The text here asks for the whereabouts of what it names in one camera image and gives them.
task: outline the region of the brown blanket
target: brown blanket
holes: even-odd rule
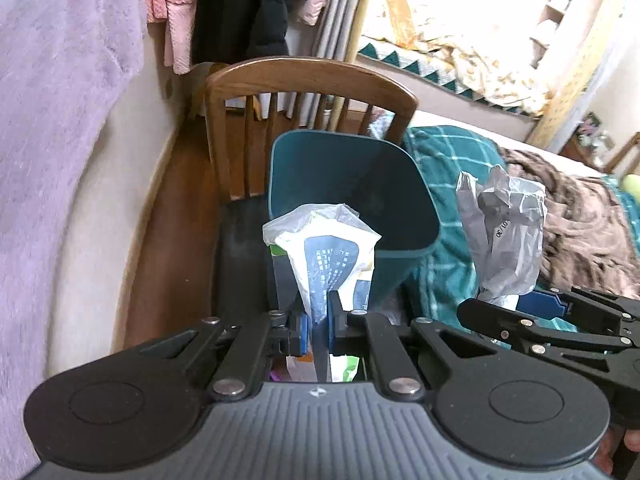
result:
[[[612,190],[599,178],[566,175],[535,153],[500,154],[510,175],[546,187],[540,275],[560,289],[580,285],[640,298],[640,262]]]

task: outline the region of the wooden floor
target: wooden floor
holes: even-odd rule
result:
[[[354,115],[345,130],[356,132],[361,116]],[[243,124],[242,115],[227,114],[231,160],[241,161]],[[254,121],[252,128],[252,194],[264,192],[265,124]],[[290,121],[279,115],[276,130],[289,129]],[[126,348],[210,315],[217,212],[215,172],[209,163],[204,118],[198,117],[187,120],[178,134],[146,228],[126,309]]]

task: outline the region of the chair backrest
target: chair backrest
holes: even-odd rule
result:
[[[216,166],[220,199],[223,202],[242,198],[242,196],[233,196],[231,192],[231,174],[238,174],[238,172],[232,172],[232,161],[227,151],[225,101],[242,96],[247,97],[244,108],[244,153],[242,157],[243,194],[247,198],[250,195],[250,134],[254,121],[254,104],[250,96],[271,94],[264,142],[266,189],[271,147],[276,136],[282,133],[275,131],[278,92],[294,92],[296,94],[291,126],[288,129],[297,128],[300,124],[300,107],[305,94],[320,95],[316,116],[313,121],[311,121],[311,117],[308,120],[309,127],[313,126],[315,129],[321,129],[323,126],[327,97],[340,96],[345,99],[340,110],[337,131],[341,131],[350,101],[360,101],[368,106],[358,134],[366,134],[373,107],[378,106],[395,113],[385,139],[396,144],[402,140],[402,134],[404,134],[417,108],[417,98],[401,84],[372,70],[335,60],[317,57],[265,57],[238,63],[216,72],[206,81],[207,140],[210,159]]]
[[[613,173],[613,170],[616,169],[616,166],[622,162],[622,160],[626,157],[626,154],[631,151],[631,148],[640,144],[640,132],[636,132],[633,137],[631,137],[622,148],[612,157],[612,159],[606,164],[604,169],[602,170],[606,174]],[[626,170],[623,172],[620,180],[625,178],[629,173],[636,170],[640,164],[640,153],[636,155],[636,158],[626,167]]]

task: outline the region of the yellow-green object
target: yellow-green object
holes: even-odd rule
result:
[[[640,175],[628,174],[622,180],[621,188],[623,191],[630,193],[636,202],[640,203]]]
[[[353,378],[356,376],[356,372],[358,371],[358,361],[357,357],[352,355],[347,356],[347,367],[342,374],[342,382],[350,383],[353,381]]]

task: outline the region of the baseboard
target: baseboard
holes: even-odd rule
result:
[[[166,168],[171,160],[171,155],[174,151],[175,141],[178,138],[178,133],[186,118],[186,110],[184,110],[178,117],[178,126],[172,131],[171,136],[167,140],[164,149],[158,159],[156,170],[151,179],[151,185],[145,198],[145,203],[140,212],[138,223],[136,225],[136,231],[134,232],[133,241],[129,248],[129,254],[127,255],[127,263],[125,266],[124,274],[122,277],[122,284],[120,285],[120,293],[118,295],[118,306],[116,311],[116,320],[113,327],[113,337],[111,339],[111,352],[119,352],[124,348],[125,332],[127,329],[127,317],[129,315],[129,305],[131,298],[131,291],[133,288],[133,281],[136,277],[136,271],[138,269],[138,262],[140,260],[140,252],[142,250],[142,243],[145,239],[146,227],[151,218],[151,212],[154,209],[154,203],[156,202],[156,196],[158,190],[162,184],[162,178],[166,172]]]

